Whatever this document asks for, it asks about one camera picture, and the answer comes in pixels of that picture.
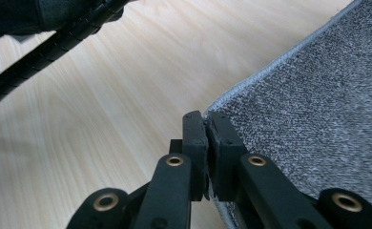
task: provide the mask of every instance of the wooden floor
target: wooden floor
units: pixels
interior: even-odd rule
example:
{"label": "wooden floor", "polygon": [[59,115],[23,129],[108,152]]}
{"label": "wooden floor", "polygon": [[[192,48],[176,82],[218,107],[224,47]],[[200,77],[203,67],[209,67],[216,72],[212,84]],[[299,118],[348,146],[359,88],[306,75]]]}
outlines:
{"label": "wooden floor", "polygon": [[[202,112],[348,0],[150,0],[0,103],[0,228],[64,228],[92,192],[149,181]],[[0,72],[50,34],[0,39]],[[213,202],[192,228],[224,228]]]}

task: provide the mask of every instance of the metal grommet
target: metal grommet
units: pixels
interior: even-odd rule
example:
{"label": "metal grommet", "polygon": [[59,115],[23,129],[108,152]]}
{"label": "metal grommet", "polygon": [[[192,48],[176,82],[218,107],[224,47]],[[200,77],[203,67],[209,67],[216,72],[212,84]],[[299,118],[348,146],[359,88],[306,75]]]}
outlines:
{"label": "metal grommet", "polygon": [[103,194],[97,198],[93,203],[94,210],[98,212],[109,211],[114,208],[118,203],[118,196],[114,193]]}
{"label": "metal grommet", "polygon": [[166,159],[166,163],[170,166],[179,166],[183,164],[182,157],[179,156],[171,156],[168,159]]}
{"label": "metal grommet", "polygon": [[362,210],[362,204],[359,203],[355,198],[352,198],[346,194],[336,193],[332,195],[332,200],[340,208],[349,212],[359,212]]}
{"label": "metal grommet", "polygon": [[248,158],[249,163],[256,165],[256,166],[263,166],[266,164],[266,160],[260,156],[250,156]]}

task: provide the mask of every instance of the gray fabric mat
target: gray fabric mat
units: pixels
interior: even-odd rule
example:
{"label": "gray fabric mat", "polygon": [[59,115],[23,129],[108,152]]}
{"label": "gray fabric mat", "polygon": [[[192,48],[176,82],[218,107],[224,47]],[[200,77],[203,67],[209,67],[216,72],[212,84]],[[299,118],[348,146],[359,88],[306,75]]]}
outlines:
{"label": "gray fabric mat", "polygon": [[[249,152],[303,193],[337,187],[372,203],[372,1],[350,4],[208,111],[229,115]],[[235,228],[233,204],[217,207]]]}

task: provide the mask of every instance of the black cable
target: black cable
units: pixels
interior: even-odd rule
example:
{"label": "black cable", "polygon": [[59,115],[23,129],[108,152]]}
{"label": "black cable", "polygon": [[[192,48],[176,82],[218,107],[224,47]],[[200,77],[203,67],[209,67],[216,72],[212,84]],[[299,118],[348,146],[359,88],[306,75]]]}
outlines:
{"label": "black cable", "polygon": [[113,16],[121,16],[129,0],[102,0],[83,17],[64,26],[0,74],[0,101],[13,89],[97,32]]}

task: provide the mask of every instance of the black fabric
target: black fabric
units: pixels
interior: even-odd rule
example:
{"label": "black fabric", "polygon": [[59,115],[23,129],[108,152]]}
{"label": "black fabric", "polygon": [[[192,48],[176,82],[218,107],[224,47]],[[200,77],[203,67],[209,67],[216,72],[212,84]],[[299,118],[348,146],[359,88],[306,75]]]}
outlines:
{"label": "black fabric", "polygon": [[303,193],[337,187],[372,203],[372,0],[311,39],[209,110],[229,115],[248,150]]}
{"label": "black fabric", "polygon": [[41,31],[36,0],[0,0],[0,36]]}
{"label": "black fabric", "polygon": [[[56,31],[96,4],[100,0],[0,0],[0,37]],[[111,21],[122,14],[123,10]]]}

